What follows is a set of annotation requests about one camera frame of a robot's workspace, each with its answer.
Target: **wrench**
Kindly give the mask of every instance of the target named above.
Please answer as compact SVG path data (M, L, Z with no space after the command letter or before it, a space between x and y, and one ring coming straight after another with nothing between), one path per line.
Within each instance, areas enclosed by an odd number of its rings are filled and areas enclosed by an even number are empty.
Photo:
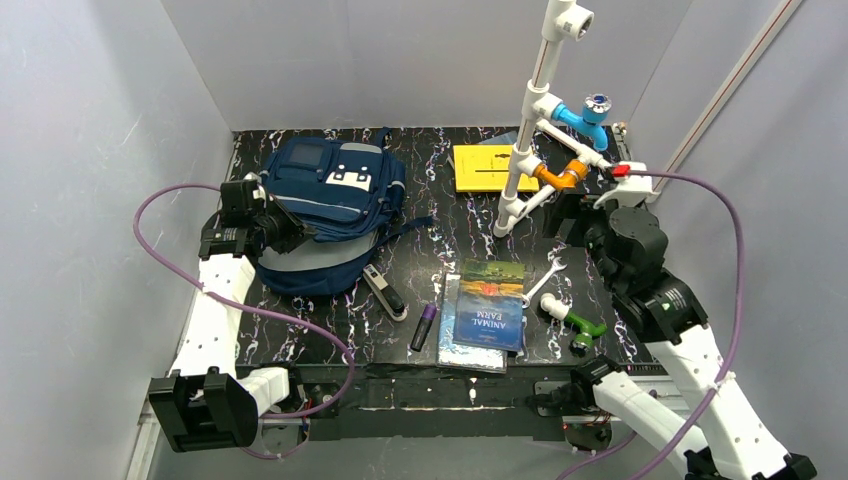
M542 278L540 278L539 281L536 282L536 285L533 285L533 288L531 288L530 291L527 292L526 295L521 296L521 307L522 308L528 308L530 306L530 300L533 298L534 295L536 295L539 292L539 290L542 288L542 286L545 284L545 282L550 280L551 277L556 272L565 270L565 267L566 267L565 265L560 263L560 258L555 257L554 262L551 265L551 269L548 270L548 273L546 273Z

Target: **red connector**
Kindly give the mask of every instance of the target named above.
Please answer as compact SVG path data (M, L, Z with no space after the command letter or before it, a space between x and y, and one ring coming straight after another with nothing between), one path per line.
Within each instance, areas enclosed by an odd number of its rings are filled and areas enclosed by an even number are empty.
M612 168L612 176L616 178L626 177L630 173L630 165L618 165Z

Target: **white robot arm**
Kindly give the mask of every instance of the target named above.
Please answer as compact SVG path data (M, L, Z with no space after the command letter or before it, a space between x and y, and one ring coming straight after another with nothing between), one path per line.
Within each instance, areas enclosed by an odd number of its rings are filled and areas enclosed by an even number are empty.
M244 303L255 270L250 258L266 248L287 253L314 231L265 194L256 178L221 185L221 211L204 227L200 248L203 292L194 296L177 358L163 378L154 378L148 400L168 442L185 452L248 446L259 416L289 396L283 367L236 377L241 311L209 297L214 292Z

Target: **book cover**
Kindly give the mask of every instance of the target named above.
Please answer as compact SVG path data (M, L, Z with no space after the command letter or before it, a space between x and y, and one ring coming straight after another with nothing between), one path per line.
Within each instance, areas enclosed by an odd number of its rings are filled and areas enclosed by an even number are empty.
M457 192L500 192L509 173L512 145L455 145L454 172ZM521 175L519 192L538 192L537 178Z
M461 275L454 342L520 351L524 265L469 260L463 264Z
M436 363L443 367L458 367L483 372L505 373L506 352L494 348L457 345L453 341L456 324L456 302L459 296L459 274L445 275L442 288L442 313L439 322L439 351Z

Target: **blue faucet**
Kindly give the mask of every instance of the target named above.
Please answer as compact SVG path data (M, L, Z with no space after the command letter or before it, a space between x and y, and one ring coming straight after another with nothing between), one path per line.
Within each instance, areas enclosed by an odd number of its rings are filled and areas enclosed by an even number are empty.
M569 110L564 103L560 103L551 114L551 120L563 122L582 135L591 138L594 149L603 152L609 146L609 142L607 141L607 132L601 126L601 122L607 118L610 107L609 97L596 94L587 97L583 103L583 116L578 116Z

